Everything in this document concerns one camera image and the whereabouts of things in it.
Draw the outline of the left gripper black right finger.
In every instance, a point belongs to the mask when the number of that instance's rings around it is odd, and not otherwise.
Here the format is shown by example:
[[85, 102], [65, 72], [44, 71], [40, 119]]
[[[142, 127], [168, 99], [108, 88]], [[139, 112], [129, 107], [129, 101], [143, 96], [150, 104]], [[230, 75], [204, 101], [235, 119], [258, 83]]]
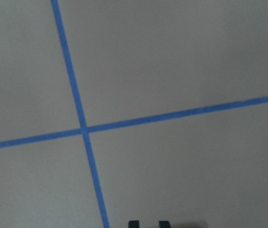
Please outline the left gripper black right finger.
[[170, 228], [170, 222], [168, 220], [160, 220], [158, 226], [159, 228]]

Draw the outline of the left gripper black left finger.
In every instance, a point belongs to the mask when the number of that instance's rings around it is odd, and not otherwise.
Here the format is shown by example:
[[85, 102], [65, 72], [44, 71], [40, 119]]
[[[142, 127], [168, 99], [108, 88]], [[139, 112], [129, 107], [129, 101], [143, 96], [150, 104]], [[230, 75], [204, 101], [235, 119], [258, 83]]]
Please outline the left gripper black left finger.
[[128, 222], [128, 228], [139, 228], [139, 221], [138, 220], [130, 220]]

